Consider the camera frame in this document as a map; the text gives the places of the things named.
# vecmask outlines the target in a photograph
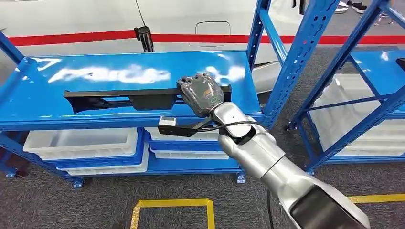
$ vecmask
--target blue shelving unit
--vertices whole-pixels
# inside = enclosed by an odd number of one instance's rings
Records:
[[[156,126],[162,115],[175,116],[181,124],[195,122],[198,118],[186,105],[160,111],[123,107],[74,114],[63,92],[175,88],[181,76],[201,72],[213,73],[220,85],[230,84],[232,102],[245,114],[272,127],[337,4],[336,0],[310,1],[288,54],[268,15],[270,0],[257,1],[248,47],[242,51],[24,57],[0,33],[0,48],[17,64],[0,88],[0,131]],[[264,109],[259,105],[251,75],[263,30],[282,66]],[[23,152],[21,144],[5,135],[0,135],[0,145],[81,187],[83,177],[69,176],[35,154]],[[243,170],[232,159],[202,163],[151,156],[144,174],[229,172],[242,173]]]
[[[324,72],[320,80],[316,83],[308,98],[301,105],[298,112],[294,115],[288,125],[288,129],[299,129],[302,139],[309,154],[310,163],[306,170],[310,173],[323,164],[344,164],[344,163],[380,163],[405,161],[405,154],[402,156],[335,156],[349,143],[361,136],[367,130],[380,124],[386,119],[404,119],[405,118],[405,72],[395,62],[397,58],[405,57],[404,50],[397,51],[372,51],[372,52],[352,52],[361,37],[368,31],[375,19],[385,12],[394,19],[399,25],[405,28],[405,18],[392,9],[389,0],[374,0],[367,7],[363,18],[355,27],[346,43],[336,54],[332,63]],[[338,104],[330,104],[319,107],[312,107],[315,100],[320,96],[323,89],[329,84],[336,71],[343,66],[345,62],[351,62],[358,70],[364,81],[371,88],[375,96],[359,100],[347,101]],[[342,138],[335,142],[330,148],[315,155],[308,137],[303,130],[302,120],[307,119],[316,140],[318,148],[322,150],[319,141],[319,134],[312,122],[309,111],[378,100],[381,105],[376,108],[365,119],[359,122],[352,130],[346,133]]]
[[[24,136],[23,132],[12,132],[8,134],[9,138],[14,141],[21,141]],[[7,178],[22,177],[26,174],[28,161],[13,154],[12,152],[0,148],[0,171],[5,173]]]

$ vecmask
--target shelf foot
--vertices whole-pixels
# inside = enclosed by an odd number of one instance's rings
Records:
[[[245,173],[237,173],[237,174],[236,174],[236,183],[237,183],[237,184],[244,184],[244,183],[246,183]]]
[[[83,186],[83,181],[75,181],[73,183],[73,188],[81,188]]]
[[[290,131],[290,130],[296,130],[297,129],[297,125],[295,125],[294,127],[291,125],[291,122],[288,122],[288,124],[286,126],[284,126],[284,130],[285,131]]]
[[[308,173],[308,175],[314,176],[315,172],[313,169],[309,169],[309,170],[305,170],[306,173]]]
[[[6,178],[14,178],[15,173],[7,173]]]

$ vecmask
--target red stripe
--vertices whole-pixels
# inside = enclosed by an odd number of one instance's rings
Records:
[[[86,32],[43,36],[10,37],[16,46],[65,44],[76,42],[95,42],[135,38],[133,30]],[[247,43],[247,35],[195,35],[195,34],[153,34],[154,42],[209,42],[209,43]],[[322,36],[319,44],[343,44],[347,36]],[[281,36],[285,44],[291,44],[294,36]],[[267,36],[262,43],[270,43]],[[405,36],[364,36],[360,44],[405,44]]]

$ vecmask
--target black cable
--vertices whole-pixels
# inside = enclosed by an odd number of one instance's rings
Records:
[[[134,1],[135,1],[135,4],[137,5],[138,12],[139,12],[140,18],[141,18],[141,20],[142,20],[143,26],[146,26],[145,21],[143,20],[142,13],[140,12],[140,8],[139,8],[138,1],[137,1],[137,0],[134,0]]]
[[[271,216],[271,209],[270,209],[270,191],[269,190],[267,190],[267,211],[268,211],[268,220],[270,222],[270,229],[274,229],[273,217]]]
[[[222,129],[231,125],[238,125],[238,124],[254,124],[254,125],[259,125],[261,127],[263,127],[265,130],[268,130],[266,126],[255,122],[255,121],[240,121],[240,122],[234,122],[234,123],[228,123],[228,124],[224,124],[224,125],[219,125],[213,128],[204,128],[204,129],[197,129],[197,132],[208,132],[208,131],[212,131],[212,130],[217,130],[217,129]]]

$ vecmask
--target white car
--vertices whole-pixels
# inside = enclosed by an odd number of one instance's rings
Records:
[[[255,6],[256,0],[0,0],[0,28],[24,55],[142,52],[129,37],[143,25],[157,34],[156,52],[240,50]],[[269,15],[280,36],[294,36],[302,20],[292,0],[273,0]],[[255,64],[256,91],[272,90],[280,65],[270,44],[260,45]],[[14,67],[1,54],[0,73]]]

